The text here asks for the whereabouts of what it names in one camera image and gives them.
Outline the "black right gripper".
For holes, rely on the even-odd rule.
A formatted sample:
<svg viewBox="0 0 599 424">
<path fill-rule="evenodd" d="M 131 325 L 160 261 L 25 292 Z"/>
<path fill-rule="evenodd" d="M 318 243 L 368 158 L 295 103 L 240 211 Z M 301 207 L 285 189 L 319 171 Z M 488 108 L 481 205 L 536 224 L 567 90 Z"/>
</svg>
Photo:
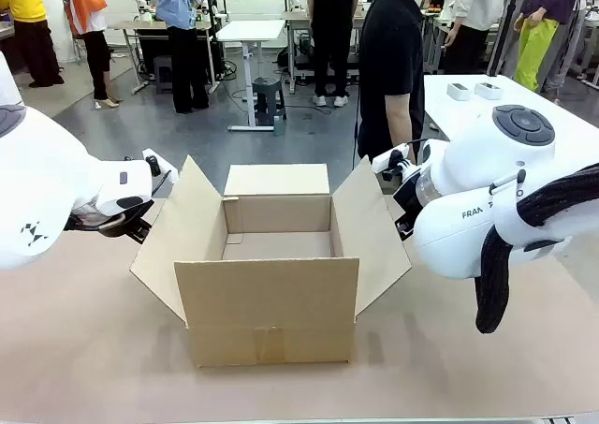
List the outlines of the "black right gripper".
<svg viewBox="0 0 599 424">
<path fill-rule="evenodd" d="M 415 221 L 423 210 L 417 198 L 416 185 L 420 178 L 420 169 L 407 176 L 398 190 L 393 194 L 393 199 L 403 210 L 403 215 L 395 221 L 395 227 L 402 241 L 407 240 L 414 230 Z"/>
</svg>

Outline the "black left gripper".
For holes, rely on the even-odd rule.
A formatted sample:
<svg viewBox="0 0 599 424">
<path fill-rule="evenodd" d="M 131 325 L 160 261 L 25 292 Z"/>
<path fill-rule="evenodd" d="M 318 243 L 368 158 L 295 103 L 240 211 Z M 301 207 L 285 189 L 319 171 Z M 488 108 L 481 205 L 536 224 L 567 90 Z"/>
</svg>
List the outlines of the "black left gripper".
<svg viewBox="0 0 599 424">
<path fill-rule="evenodd" d="M 110 218 L 99 227 L 99 233 L 108 238 L 127 236 L 143 244 L 152 227 L 144 219 L 144 215 L 152 206 L 153 201 L 149 200 Z"/>
</svg>

